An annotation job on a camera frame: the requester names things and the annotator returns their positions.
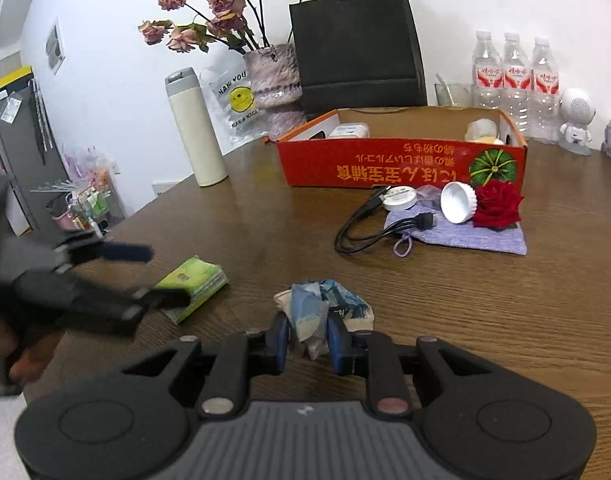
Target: artificial rose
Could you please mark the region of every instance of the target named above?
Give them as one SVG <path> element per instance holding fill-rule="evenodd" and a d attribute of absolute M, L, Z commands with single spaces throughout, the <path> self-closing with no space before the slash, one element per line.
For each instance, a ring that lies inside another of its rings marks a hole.
<path fill-rule="evenodd" d="M 167 46 L 170 50 L 174 50 L 175 52 L 189 52 L 190 50 L 194 50 L 194 46 L 199 43 L 199 40 L 196 36 L 196 31 L 193 28 L 186 28 L 186 30 L 181 30 L 178 27 L 174 27 L 172 33 L 170 34 L 170 41 L 168 41 Z"/>
<path fill-rule="evenodd" d="M 216 36 L 217 38 L 223 38 L 228 32 L 233 30 L 241 30 L 247 25 L 248 22 L 245 21 L 244 17 L 231 13 L 207 22 L 207 30 L 211 35 Z"/>
<path fill-rule="evenodd" d="M 242 16 L 243 7 L 245 7 L 245 0 L 207 0 L 207 2 L 217 18 L 228 14 Z"/>
<path fill-rule="evenodd" d="M 188 0 L 159 0 L 160 8 L 163 10 L 175 10 L 183 7 Z"/>
<path fill-rule="evenodd" d="M 160 43 L 163 40 L 163 37 L 168 33 L 168 31 L 172 28 L 172 22 L 170 20 L 164 20 L 160 22 L 143 22 L 143 25 L 139 27 L 139 32 L 143 34 L 145 38 L 145 43 L 148 45 L 153 45 Z"/>
<path fill-rule="evenodd" d="M 521 220 L 519 204 L 523 197 L 511 182 L 490 180 L 476 189 L 477 206 L 472 218 L 474 227 L 505 229 Z"/>

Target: white thermos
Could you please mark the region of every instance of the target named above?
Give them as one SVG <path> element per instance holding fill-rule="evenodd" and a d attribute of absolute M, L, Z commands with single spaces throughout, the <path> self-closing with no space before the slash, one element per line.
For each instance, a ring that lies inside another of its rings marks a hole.
<path fill-rule="evenodd" d="M 165 90 L 199 186 L 221 182 L 227 169 L 194 69 L 167 76 Z"/>

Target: cardboard box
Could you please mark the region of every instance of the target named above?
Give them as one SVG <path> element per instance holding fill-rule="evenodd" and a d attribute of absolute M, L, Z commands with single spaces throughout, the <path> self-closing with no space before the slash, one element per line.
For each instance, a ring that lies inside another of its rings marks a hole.
<path fill-rule="evenodd" d="M 464 142 L 468 124 L 489 118 L 506 146 Z M 370 139 L 325 139 L 342 123 L 366 123 Z M 345 108 L 286 134 L 278 152 L 290 186 L 373 187 L 490 178 L 523 184 L 527 144 L 502 111 L 483 108 Z"/>

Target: plastic water bottle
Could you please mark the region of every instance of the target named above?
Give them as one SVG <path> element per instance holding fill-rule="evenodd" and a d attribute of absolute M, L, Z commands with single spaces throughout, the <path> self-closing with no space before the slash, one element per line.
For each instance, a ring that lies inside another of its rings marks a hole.
<path fill-rule="evenodd" d="M 532 89 L 532 66 L 523 52 L 518 34 L 508 32 L 503 47 L 503 110 L 521 132 L 529 129 L 528 96 Z"/>
<path fill-rule="evenodd" d="M 492 44 L 492 33 L 476 32 L 473 54 L 473 103 L 479 108 L 500 108 L 503 88 L 501 56 Z"/>
<path fill-rule="evenodd" d="M 532 128 L 530 136 L 546 144 L 559 140 L 559 71 L 547 38 L 536 38 L 532 68 L 535 86 L 532 94 Z"/>

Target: metal screw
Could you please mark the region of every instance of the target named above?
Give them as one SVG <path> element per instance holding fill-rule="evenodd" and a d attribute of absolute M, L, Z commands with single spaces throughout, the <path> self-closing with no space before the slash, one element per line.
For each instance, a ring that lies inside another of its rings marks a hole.
<path fill-rule="evenodd" d="M 212 397 L 205 400 L 201 408 L 210 415 L 225 415 L 234 409 L 234 403 L 226 397 Z"/>

